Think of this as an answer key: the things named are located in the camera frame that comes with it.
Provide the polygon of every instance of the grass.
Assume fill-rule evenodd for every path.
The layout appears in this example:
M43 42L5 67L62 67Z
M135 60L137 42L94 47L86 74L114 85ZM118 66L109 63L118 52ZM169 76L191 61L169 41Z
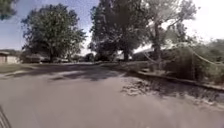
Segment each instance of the grass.
M28 64L0 64L0 74L29 69L32 69L32 66Z

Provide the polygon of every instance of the leaves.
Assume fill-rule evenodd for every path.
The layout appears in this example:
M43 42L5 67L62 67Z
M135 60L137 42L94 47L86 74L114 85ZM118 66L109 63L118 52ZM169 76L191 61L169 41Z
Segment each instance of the leaves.
M137 11L140 4L141 0L101 0L92 9L92 42L96 51L115 53L122 50L130 54L142 44L138 35L142 25Z
M15 15L16 11L12 8L17 0L0 0L0 20L9 19Z
M78 29L78 17L74 10L62 4L46 5L32 10L22 20L27 40L25 49L33 53L48 55L50 58L80 52L85 33Z

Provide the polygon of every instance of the street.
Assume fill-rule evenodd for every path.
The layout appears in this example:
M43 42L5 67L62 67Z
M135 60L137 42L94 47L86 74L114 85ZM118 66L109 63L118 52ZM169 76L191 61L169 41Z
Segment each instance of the street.
M0 79L12 128L223 128L224 110L174 97L131 97L122 73L97 65L54 65Z

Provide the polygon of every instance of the green tree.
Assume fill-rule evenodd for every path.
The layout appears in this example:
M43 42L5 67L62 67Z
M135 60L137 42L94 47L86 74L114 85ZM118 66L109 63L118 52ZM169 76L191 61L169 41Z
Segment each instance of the green tree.
M16 11L12 8L18 0L0 0L0 20L9 19Z
M188 40L183 22L194 19L196 6L191 0L143 0L139 10L145 19L145 39L152 44L160 68L161 47L167 39L172 43Z
M45 54L51 62L56 57L80 52L85 33L77 27L78 20L75 11L62 4L32 10L22 20L27 41L23 49Z
M138 11L141 0L101 0L92 9L92 41L96 51L113 54L122 50L128 60L131 52L139 47L142 38L139 35L141 22Z

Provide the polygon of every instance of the house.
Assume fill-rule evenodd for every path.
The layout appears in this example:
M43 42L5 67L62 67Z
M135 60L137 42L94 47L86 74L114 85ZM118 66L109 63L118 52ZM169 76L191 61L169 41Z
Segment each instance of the house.
M16 64L18 57L10 55L8 52L0 52L0 64Z

